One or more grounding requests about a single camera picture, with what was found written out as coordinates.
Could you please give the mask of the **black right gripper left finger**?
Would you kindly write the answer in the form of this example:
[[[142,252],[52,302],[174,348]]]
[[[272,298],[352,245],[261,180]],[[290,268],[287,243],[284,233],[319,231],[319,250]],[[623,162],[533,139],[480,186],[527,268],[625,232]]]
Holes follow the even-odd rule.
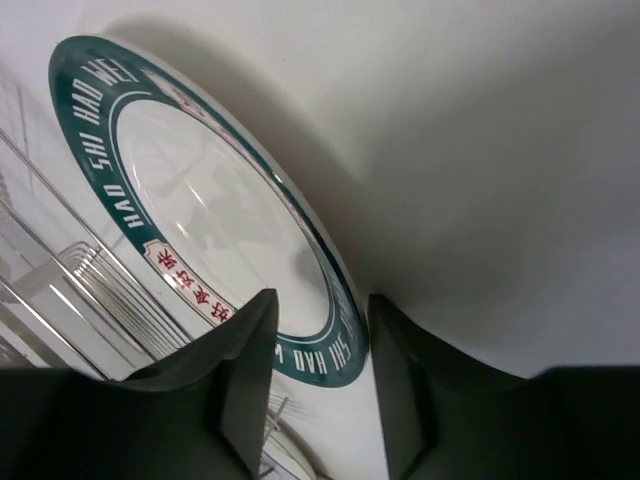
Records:
[[[254,479],[278,326],[265,289],[229,321],[123,381],[1,373],[5,479]]]

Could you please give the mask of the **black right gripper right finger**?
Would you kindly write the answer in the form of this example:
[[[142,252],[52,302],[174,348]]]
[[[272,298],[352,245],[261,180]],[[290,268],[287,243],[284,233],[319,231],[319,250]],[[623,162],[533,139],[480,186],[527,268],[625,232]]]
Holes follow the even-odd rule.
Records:
[[[463,353],[380,294],[371,354],[393,479],[635,479],[639,370],[557,367],[523,379]]]

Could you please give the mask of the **green rim lettered plate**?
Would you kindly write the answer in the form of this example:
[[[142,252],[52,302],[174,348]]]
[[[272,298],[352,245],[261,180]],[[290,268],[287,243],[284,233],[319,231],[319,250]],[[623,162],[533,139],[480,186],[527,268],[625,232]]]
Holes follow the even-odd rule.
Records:
[[[119,42],[61,41],[49,90],[93,193],[132,247],[212,326],[258,290],[280,297],[274,368],[340,388],[368,332],[341,260],[267,151],[177,70]]]

